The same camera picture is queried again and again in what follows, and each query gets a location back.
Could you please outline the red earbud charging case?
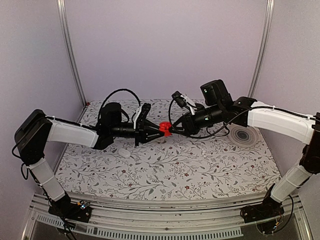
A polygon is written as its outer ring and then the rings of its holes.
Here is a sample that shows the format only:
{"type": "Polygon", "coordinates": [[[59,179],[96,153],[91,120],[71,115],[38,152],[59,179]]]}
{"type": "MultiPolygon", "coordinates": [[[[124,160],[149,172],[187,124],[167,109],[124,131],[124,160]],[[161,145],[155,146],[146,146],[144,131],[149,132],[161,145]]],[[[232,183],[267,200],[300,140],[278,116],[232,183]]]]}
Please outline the red earbud charging case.
{"type": "Polygon", "coordinates": [[[169,121],[163,121],[159,124],[159,130],[164,133],[165,137],[172,135],[172,133],[170,132],[171,127],[172,125],[169,121]]]}

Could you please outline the beige earbud charging case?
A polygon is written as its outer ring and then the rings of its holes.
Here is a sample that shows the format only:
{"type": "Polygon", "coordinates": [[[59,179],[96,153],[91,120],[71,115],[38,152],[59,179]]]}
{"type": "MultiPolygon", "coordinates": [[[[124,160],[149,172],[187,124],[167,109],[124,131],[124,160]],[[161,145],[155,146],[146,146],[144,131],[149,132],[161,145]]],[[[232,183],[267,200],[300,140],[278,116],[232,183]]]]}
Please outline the beige earbud charging case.
{"type": "Polygon", "coordinates": [[[167,141],[165,140],[165,139],[162,139],[162,140],[158,140],[157,141],[157,143],[159,143],[159,144],[164,144],[164,143],[166,143],[167,141]]]}

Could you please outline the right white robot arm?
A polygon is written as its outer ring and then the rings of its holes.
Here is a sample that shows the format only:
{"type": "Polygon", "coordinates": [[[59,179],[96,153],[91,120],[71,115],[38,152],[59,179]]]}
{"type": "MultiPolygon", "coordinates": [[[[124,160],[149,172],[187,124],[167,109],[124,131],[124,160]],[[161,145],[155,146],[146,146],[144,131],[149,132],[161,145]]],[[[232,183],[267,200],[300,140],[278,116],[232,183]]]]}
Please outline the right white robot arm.
{"type": "Polygon", "coordinates": [[[221,79],[212,80],[200,87],[205,105],[193,102],[186,94],[176,91],[172,101],[180,108],[188,108],[171,125],[174,133],[196,138],[202,128],[217,123],[254,127],[296,139],[305,145],[302,157],[284,177],[274,184],[259,206],[262,218],[269,218],[278,205],[312,175],[320,172],[320,115],[304,115],[265,104],[250,97],[233,100],[221,79]]]}

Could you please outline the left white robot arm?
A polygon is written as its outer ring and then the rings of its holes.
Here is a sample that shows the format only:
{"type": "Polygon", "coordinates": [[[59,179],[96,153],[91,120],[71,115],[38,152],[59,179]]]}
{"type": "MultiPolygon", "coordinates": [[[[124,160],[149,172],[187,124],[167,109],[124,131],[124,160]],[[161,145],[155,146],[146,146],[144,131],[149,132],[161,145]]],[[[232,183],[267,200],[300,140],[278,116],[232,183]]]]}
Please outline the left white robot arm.
{"type": "Polygon", "coordinates": [[[106,149],[116,137],[133,138],[136,146],[148,143],[166,135],[164,129],[147,119],[150,109],[151,105],[144,103],[138,108],[133,122],[123,121],[125,111],[121,104],[111,102],[100,109],[95,126],[47,116],[36,109],[16,131],[14,149],[18,150],[18,158],[55,203],[55,209],[63,217],[70,217],[75,211],[74,205],[45,159],[47,142],[74,144],[95,150],[106,149]]]}

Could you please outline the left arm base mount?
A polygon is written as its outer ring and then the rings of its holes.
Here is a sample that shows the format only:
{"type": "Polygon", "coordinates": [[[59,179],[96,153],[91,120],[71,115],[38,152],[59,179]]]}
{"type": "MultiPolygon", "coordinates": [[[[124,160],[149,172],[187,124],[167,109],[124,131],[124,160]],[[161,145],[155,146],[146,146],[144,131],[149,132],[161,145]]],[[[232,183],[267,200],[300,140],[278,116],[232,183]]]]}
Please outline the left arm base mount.
{"type": "Polygon", "coordinates": [[[92,210],[93,209],[90,206],[82,208],[77,203],[67,202],[60,204],[53,202],[49,207],[48,213],[63,219],[88,223],[92,215],[92,210]]]}

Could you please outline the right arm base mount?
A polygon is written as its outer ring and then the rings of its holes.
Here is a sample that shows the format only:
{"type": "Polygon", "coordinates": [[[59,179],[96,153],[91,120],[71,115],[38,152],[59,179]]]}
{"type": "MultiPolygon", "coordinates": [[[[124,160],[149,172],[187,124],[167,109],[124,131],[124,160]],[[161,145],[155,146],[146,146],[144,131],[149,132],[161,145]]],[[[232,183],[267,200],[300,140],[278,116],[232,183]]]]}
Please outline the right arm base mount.
{"type": "Polygon", "coordinates": [[[243,218],[245,223],[256,222],[265,220],[273,217],[277,217],[284,214],[284,208],[282,205],[274,205],[271,203],[267,204],[255,204],[247,205],[240,209],[240,216],[243,218]]]}

